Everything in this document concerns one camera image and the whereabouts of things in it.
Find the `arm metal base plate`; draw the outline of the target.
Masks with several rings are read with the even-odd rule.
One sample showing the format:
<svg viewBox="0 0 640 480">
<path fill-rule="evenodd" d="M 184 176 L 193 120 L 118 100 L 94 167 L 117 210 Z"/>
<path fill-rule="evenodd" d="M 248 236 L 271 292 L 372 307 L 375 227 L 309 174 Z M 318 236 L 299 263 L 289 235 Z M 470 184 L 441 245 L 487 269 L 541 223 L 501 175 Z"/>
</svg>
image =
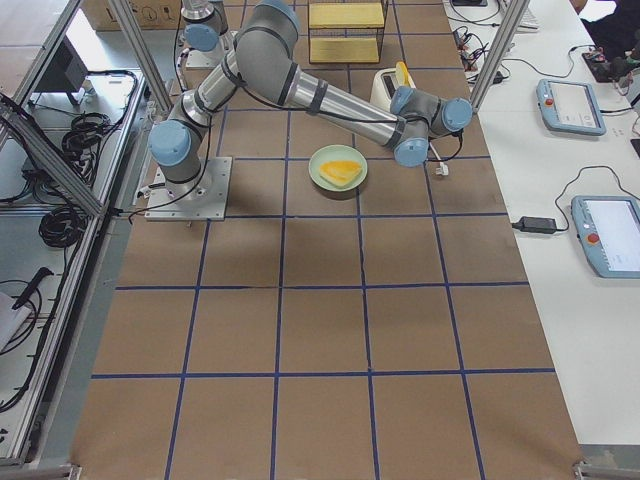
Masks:
<svg viewBox="0 0 640 480">
<path fill-rule="evenodd" d="M 219 40 L 216 47 L 209 52 L 203 52 L 192 48 L 187 56 L 186 69 L 212 70 L 221 62 L 229 51 L 234 49 L 233 40 L 237 33 L 237 30 L 230 30 L 225 33 Z"/>
<path fill-rule="evenodd" d="M 163 186 L 150 192 L 147 208 L 143 212 L 149 221 L 223 221 L 225 219 L 232 157 L 212 157 L 206 163 L 204 176 L 178 185 L 165 180 L 160 167 L 156 168 L 155 182 Z"/>
</svg>

